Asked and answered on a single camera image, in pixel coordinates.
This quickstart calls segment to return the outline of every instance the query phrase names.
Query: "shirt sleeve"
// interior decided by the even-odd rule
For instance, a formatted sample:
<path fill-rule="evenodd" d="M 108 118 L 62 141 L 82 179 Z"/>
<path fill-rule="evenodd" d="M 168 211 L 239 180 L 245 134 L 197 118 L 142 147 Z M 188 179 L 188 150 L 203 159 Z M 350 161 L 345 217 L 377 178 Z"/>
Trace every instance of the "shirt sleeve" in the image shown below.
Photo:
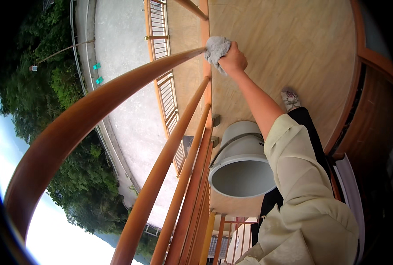
<path fill-rule="evenodd" d="M 278 209 L 275 205 L 265 217 L 257 245 L 242 261 L 309 264 L 300 258 L 312 257 L 314 264 L 352 264 L 357 254 L 358 225 L 348 206 L 334 199 L 307 129 L 289 115 L 281 115 L 267 136 L 264 152 L 283 206 Z"/>

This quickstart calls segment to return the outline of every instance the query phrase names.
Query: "gray cloth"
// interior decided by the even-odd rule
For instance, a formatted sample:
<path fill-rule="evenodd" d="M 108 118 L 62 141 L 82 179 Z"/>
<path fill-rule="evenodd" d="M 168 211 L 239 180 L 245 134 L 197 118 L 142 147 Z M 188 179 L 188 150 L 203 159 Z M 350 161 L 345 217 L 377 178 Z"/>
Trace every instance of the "gray cloth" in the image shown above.
<path fill-rule="evenodd" d="M 210 37 L 205 47 L 207 48 L 204 54 L 205 60 L 214 65 L 222 75 L 226 76 L 227 74 L 218 64 L 218 60 L 229 51 L 230 40 L 223 36 Z"/>

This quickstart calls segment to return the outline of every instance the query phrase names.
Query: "black pants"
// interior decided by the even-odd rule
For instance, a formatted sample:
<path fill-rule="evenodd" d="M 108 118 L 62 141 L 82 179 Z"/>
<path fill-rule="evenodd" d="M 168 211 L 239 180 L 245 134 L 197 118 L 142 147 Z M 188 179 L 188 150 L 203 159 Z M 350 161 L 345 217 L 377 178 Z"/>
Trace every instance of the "black pants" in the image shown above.
<path fill-rule="evenodd" d="M 304 107 L 296 108 L 288 113 L 288 115 L 294 119 L 297 123 L 304 125 L 308 130 L 308 135 L 310 136 L 310 141 L 312 148 L 314 149 L 314 154 L 316 155 L 317 162 L 324 168 L 330 179 L 330 171 L 327 165 L 326 156 L 323 152 L 323 147 L 321 146 L 320 138 L 318 137 L 316 128 L 312 123 L 310 114 L 308 110 Z M 264 195 L 263 204 L 261 206 L 260 216 L 267 215 L 268 212 L 273 209 L 274 205 L 277 204 L 280 208 L 283 205 L 283 197 L 278 191 L 278 188 L 273 189 L 271 192 Z M 252 245 L 258 242 L 258 230 L 259 226 L 263 222 L 263 219 L 259 219 L 259 223 L 251 225 L 252 232 Z"/>

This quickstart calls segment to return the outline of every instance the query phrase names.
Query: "gray bucket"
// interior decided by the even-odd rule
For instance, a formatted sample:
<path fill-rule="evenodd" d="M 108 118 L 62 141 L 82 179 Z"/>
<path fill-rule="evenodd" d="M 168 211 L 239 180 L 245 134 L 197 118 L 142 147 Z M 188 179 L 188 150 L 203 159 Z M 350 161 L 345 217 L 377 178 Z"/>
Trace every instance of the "gray bucket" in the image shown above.
<path fill-rule="evenodd" d="M 276 187 L 256 123 L 239 121 L 225 130 L 208 181 L 218 193 L 234 198 L 259 196 Z"/>

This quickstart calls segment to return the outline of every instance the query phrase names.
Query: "forearm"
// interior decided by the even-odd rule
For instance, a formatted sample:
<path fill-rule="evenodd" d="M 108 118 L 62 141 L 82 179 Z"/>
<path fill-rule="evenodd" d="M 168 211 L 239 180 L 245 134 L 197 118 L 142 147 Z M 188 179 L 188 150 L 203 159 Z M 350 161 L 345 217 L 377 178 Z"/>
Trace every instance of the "forearm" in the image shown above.
<path fill-rule="evenodd" d="M 244 71 L 236 72 L 230 76 L 238 84 L 263 134 L 264 140 L 266 140 L 274 121 L 284 114 L 284 111 Z"/>

